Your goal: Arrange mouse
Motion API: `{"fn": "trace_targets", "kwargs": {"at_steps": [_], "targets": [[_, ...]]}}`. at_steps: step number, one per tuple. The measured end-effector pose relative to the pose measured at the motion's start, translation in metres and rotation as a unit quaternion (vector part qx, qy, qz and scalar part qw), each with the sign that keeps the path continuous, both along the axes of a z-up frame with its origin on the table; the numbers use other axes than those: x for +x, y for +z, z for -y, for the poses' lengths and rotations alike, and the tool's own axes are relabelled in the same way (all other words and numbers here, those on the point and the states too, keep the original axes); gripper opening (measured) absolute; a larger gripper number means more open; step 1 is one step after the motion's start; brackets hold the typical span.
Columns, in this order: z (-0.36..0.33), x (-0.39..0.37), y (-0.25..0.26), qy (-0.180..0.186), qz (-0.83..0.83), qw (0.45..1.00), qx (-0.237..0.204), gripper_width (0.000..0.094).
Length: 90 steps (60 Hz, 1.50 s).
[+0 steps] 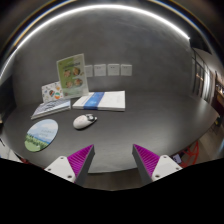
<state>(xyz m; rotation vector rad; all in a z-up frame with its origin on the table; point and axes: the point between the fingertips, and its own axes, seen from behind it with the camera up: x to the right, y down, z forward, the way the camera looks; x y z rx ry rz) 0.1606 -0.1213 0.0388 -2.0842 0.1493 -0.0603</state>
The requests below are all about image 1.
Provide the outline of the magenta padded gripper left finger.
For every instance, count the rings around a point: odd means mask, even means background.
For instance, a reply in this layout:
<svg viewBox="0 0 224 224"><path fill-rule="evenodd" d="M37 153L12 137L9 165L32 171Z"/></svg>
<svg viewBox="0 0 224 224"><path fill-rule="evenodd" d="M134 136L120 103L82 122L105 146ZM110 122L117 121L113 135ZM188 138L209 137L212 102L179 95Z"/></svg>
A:
<svg viewBox="0 0 224 224"><path fill-rule="evenodd" d="M68 157L59 156L45 168L45 171L82 186L87 177L94 155L94 146L89 145Z"/></svg>

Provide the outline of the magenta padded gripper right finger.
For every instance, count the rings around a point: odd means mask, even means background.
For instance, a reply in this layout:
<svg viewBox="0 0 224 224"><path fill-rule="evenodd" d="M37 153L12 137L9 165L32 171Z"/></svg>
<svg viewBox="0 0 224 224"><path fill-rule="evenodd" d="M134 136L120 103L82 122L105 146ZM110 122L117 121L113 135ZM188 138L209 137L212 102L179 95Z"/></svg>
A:
<svg viewBox="0 0 224 224"><path fill-rule="evenodd" d="M144 185L181 170L168 155L159 156L137 144L133 145L132 155Z"/></svg>

